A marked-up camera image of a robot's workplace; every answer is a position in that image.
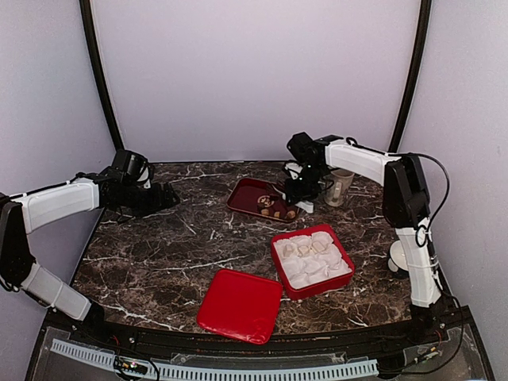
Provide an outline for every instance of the white wall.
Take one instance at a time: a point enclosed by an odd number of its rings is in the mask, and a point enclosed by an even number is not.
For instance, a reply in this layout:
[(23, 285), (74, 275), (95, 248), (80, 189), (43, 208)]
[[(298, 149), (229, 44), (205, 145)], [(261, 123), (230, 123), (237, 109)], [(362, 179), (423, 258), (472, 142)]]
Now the white wall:
[[(497, 379), (508, 379), (508, 2), (437, 0), (402, 150), (452, 178), (433, 237), (453, 292), (471, 307)], [(442, 193), (435, 167), (433, 207)]]
[[(99, 171), (113, 158), (87, 55), (79, 2), (0, 1), (0, 192)], [(70, 280), (97, 213), (29, 237), (45, 267)], [(0, 290), (0, 380), (25, 379), (45, 310)]]
[(273, 160), (306, 130), (387, 148), (419, 0), (94, 1), (126, 147)]

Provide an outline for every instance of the red tray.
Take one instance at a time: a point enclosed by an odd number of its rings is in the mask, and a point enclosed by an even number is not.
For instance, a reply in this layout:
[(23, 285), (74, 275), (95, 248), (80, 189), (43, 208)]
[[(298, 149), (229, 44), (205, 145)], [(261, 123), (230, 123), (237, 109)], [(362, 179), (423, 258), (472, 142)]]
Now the red tray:
[(270, 340), (283, 286), (244, 272), (217, 272), (198, 312), (201, 328), (252, 344)]
[[(283, 266), (280, 263), (280, 258), (277, 255), (277, 251), (275, 250), (274, 243), (277, 242), (278, 240), (288, 239), (294, 236), (309, 236), (312, 233), (316, 232), (327, 232), (330, 236), (332, 236), (333, 243), (339, 248), (339, 251), (342, 254), (342, 259), (348, 264), (349, 268), (351, 268), (352, 271), (348, 274), (327, 279), (323, 282), (315, 283), (308, 287), (294, 289), (293, 287), (291, 287), (289, 279), (286, 277), (286, 273), (284, 272)], [(275, 263), (275, 267), (277, 267), (280, 279), (282, 280), (284, 288), (286, 289), (287, 297), (292, 300), (309, 298), (310, 296), (314, 296), (328, 290), (336, 290), (337, 288), (344, 287), (351, 281), (352, 276), (355, 274), (355, 265), (349, 259), (348, 255), (346, 254), (346, 251), (339, 242), (339, 239), (337, 238), (337, 235), (333, 231), (332, 227), (327, 224), (312, 226), (307, 229), (297, 230), (296, 232), (279, 234), (278, 236), (273, 237), (271, 240), (271, 258)]]
[(226, 205), (236, 212), (257, 217), (286, 223), (295, 221), (298, 207), (288, 206), (274, 190), (274, 185), (257, 179), (242, 179), (231, 192)]

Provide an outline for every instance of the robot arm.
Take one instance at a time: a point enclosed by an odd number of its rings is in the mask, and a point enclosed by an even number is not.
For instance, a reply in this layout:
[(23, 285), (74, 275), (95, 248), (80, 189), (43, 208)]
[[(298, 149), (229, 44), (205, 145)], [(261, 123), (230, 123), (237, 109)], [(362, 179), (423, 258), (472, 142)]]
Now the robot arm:
[(296, 159), (284, 168), (291, 176), (284, 183), (290, 204), (315, 199), (322, 192), (320, 181), (334, 168), (383, 186), (383, 215), (399, 238), (394, 244), (399, 248), (398, 258), (392, 259), (410, 274), (412, 303), (425, 308), (434, 304), (441, 296), (438, 262), (430, 240), (429, 192), (419, 158), (364, 148), (350, 138), (312, 140), (306, 133), (294, 135), (287, 147)]
[(23, 290), (77, 321), (85, 320), (92, 301), (37, 263), (27, 234), (97, 208), (126, 207), (133, 216), (144, 216), (177, 204), (179, 198), (171, 185), (152, 183), (152, 172), (142, 155), (119, 150), (112, 165), (99, 174), (79, 173), (73, 180), (27, 194), (0, 194), (0, 276), (4, 288)]

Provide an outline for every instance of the black cable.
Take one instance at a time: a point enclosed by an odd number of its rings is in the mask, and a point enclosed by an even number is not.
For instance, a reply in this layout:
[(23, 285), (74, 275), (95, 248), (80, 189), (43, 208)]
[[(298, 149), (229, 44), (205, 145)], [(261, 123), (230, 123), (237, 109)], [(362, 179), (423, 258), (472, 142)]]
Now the black cable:
[(443, 291), (442, 289), (441, 289), (441, 292), (444, 295), (448, 296), (449, 298), (452, 298), (453, 301), (457, 304), (457, 308), (460, 311), (460, 339), (459, 339), (459, 344), (457, 345), (457, 348), (455, 349), (455, 352), (439, 367), (434, 368), (430, 371), (404, 371), (405, 369), (407, 369), (415, 364), (418, 364), (418, 363), (414, 362), (414, 360), (413, 360), (413, 361), (411, 361), (411, 363), (407, 364), (404, 367), (398, 368), (398, 369), (379, 368), (379, 373), (384, 374), (384, 375), (429, 375), (431, 373), (434, 373), (435, 371), (439, 371), (440, 369), (444, 368), (457, 356), (457, 353), (459, 353), (460, 348), (462, 347), (462, 342), (464, 341), (464, 326), (465, 326), (464, 312), (462, 311), (462, 306), (460, 305), (459, 299), (457, 297), (455, 297), (451, 294), (448, 294), (447, 292)]
[(319, 192), (319, 194), (326, 192), (328, 189), (330, 189), (331, 187), (333, 187), (333, 184), (335, 184), (335, 182), (334, 182), (333, 180), (331, 180), (331, 179), (323, 179), (323, 180), (325, 181), (325, 183), (326, 183), (327, 181), (330, 181), (330, 185), (328, 185), (326, 188), (321, 189), (321, 191)]
[(407, 118), (410, 113), (411, 103), (413, 101), (414, 91), (418, 82), (418, 73), (420, 71), (421, 59), (425, 47), (425, 39), (427, 37), (427, 29), (429, 28), (430, 9), (432, 0), (421, 0), (420, 15), (418, 17), (418, 25), (416, 35), (414, 37), (413, 54), (411, 56), (410, 69), (407, 73), (406, 87), (402, 96), (400, 110), (398, 112), (397, 121), (395, 122), (394, 132), (391, 137), (389, 152), (397, 152), (398, 146), (402, 140), (404, 129), (406, 127)]
[(386, 155), (386, 152), (380, 151), (378, 149), (370, 148), (370, 147), (365, 147), (364, 145), (358, 144), (358, 142), (356, 141), (356, 139), (354, 137), (346, 137), (346, 143), (353, 146), (353, 147), (356, 147), (356, 148), (361, 148), (361, 149), (365, 149), (370, 152), (375, 152), (375, 153), (379, 153), (381, 155)]
[[(426, 155), (425, 153), (413, 153), (413, 152), (409, 152), (409, 153), (403, 153), (403, 154), (390, 154), (390, 156), (416, 156), (416, 157), (423, 157), (424, 159), (433, 161), (435, 164), (437, 164), (439, 166), (439, 168), (443, 171), (444, 177), (446, 178), (446, 191), (444, 193), (443, 199), (441, 200), (441, 203), (437, 207), (436, 211), (432, 214), (432, 216), (430, 216), (429, 224), (427, 226), (425, 226), (425, 225), (419, 225), (417, 230), (416, 230), (416, 233), (414, 235), (415, 236), (415, 240), (416, 240), (416, 244), (418, 245), (418, 247), (419, 248), (423, 248), (427, 244), (427, 241), (429, 239), (430, 226), (434, 222), (434, 219), (436, 218), (437, 214), (440, 212), (440, 210), (443, 207), (443, 205), (445, 204), (446, 200), (448, 200), (448, 196), (450, 194), (450, 185), (451, 185), (450, 176), (448, 174), (448, 171), (446, 171), (445, 166), (438, 159), (436, 159), (435, 157), (432, 157), (430, 155)], [(425, 230), (425, 239), (423, 240), (423, 242), (420, 242), (419, 239), (418, 239), (418, 234), (420, 233), (420, 230), (422, 230), (422, 229)]]
[(87, 41), (88, 56), (90, 57), (98, 97), (101, 100), (102, 111), (104, 112), (108, 130), (110, 131), (111, 140), (116, 150), (125, 149), (121, 139), (120, 129), (118, 128), (118, 123), (114, 115), (108, 86), (106, 85), (106, 76), (102, 68), (101, 55), (98, 49), (97, 35), (94, 27), (94, 17), (92, 15), (91, 0), (79, 0), (79, 5), (81, 8), (81, 18), (83, 20), (83, 30)]
[(74, 324), (72, 324), (72, 327), (73, 328), (76, 328), (76, 330), (78, 330), (80, 333), (84, 334), (86, 337), (88, 337), (89, 339), (95, 341), (96, 343), (104, 346), (104, 347), (109, 347), (109, 348), (112, 348), (114, 351), (115, 351), (115, 354), (116, 356), (118, 356), (118, 354), (116, 353), (116, 351), (120, 351), (120, 350), (123, 350), (125, 352), (130, 352), (132, 353), (134, 356), (142, 359), (142, 360), (146, 360), (150, 363), (150, 365), (152, 365), (153, 367), (153, 370), (155, 371), (156, 373), (156, 381), (160, 381), (160, 370), (159, 368), (155, 365), (155, 363), (152, 361), (152, 359), (150, 359), (149, 357), (145, 356), (145, 355), (142, 355), (141, 353), (139, 352), (136, 352), (132, 349), (129, 349), (129, 348), (125, 348), (125, 347), (120, 347), (118, 345), (114, 345), (114, 344), (108, 344), (108, 343), (105, 343), (104, 341), (100, 341), (99, 339), (96, 339), (95, 337), (91, 336), (88, 332), (86, 332), (85, 330), (83, 329), (79, 329), (79, 327)]

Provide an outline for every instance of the brown marble tabletop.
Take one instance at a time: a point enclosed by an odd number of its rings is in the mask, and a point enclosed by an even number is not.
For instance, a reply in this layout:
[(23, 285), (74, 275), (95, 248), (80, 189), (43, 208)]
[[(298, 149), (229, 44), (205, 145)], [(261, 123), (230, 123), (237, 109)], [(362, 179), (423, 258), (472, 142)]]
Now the brown marble tabletop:
[(73, 287), (106, 310), (108, 321), (203, 333), (199, 306), (214, 274), (232, 268), (278, 279), (270, 256), (274, 235), (330, 224), (356, 266), (346, 287), (291, 301), (285, 295), (274, 334), (317, 333), (382, 325), (410, 318), (410, 283), (387, 270), (396, 240), (382, 216), (382, 188), (355, 177), (339, 208), (315, 203), (284, 224), (233, 212), (226, 200), (239, 179), (285, 178), (281, 163), (157, 164), (156, 181), (169, 182), (182, 202), (151, 216), (117, 223), (106, 212), (79, 266)]

